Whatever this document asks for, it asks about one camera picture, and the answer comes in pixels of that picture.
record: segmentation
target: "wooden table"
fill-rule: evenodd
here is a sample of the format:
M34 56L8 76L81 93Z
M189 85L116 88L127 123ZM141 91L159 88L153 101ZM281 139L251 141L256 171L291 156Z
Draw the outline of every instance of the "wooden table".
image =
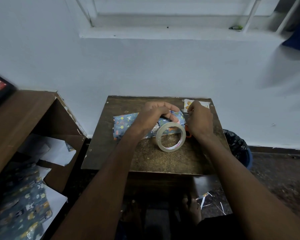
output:
M81 168L99 170L108 155L116 147L118 142L114 140L112 134L114 116L139 112L148 101L166 101L183 109L183 99L181 97L108 96ZM222 144L229 148L212 100L206 98L193 99L210 102L214 133L219 137ZM162 139L169 143L170 141L176 141L176 137L180 138L180 134L163 136ZM191 175L213 173L213 169L203 156L201 148L194 138L187 138L180 149L170 153L160 150L153 139L141 140L134 153L131 171Z

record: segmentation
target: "tape roll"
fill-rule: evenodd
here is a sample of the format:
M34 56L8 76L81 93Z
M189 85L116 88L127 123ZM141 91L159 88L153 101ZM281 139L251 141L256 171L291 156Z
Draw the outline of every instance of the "tape roll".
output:
M161 144L161 136L164 133L164 131L166 129L168 129L169 127L178 127L181 130L181 138L176 145L173 145L171 147L165 147ZM157 131L156 136L155 136L155 141L157 142L157 145L164 152L173 152L173 151L179 149L185 142L185 139L186 139L186 131L185 131L184 127L176 122L168 122L168 123L164 124L163 126L160 127L160 129Z

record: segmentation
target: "wall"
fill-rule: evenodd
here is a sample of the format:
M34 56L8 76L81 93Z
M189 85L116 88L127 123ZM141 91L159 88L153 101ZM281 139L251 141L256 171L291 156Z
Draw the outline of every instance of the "wall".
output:
M64 0L0 0L0 75L57 89L88 135L108 95L210 97L249 145L300 148L300 52L279 44L80 39Z

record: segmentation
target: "hand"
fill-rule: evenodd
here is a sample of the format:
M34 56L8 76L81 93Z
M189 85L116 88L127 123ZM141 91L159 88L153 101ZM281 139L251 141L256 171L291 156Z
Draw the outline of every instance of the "hand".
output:
M137 137L139 140L143 139L154 128L161 115L172 122L178 122L178 118L170 113L170 110L180 111L177 106L167 102L147 102L126 133L130 133L131 136Z
M188 108L189 117L187 125L190 133L198 139L202 135L213 134L213 114L210 109L194 101Z

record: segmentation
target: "person's left hand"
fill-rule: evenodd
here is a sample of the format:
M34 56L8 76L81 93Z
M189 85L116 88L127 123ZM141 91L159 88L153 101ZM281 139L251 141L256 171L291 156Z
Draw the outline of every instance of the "person's left hand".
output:
M141 140L153 129L161 115L172 122L178 122L178 118L170 113L170 110L174 112L180 111L177 106L167 102L147 102L126 133L132 134L132 136L136 136Z

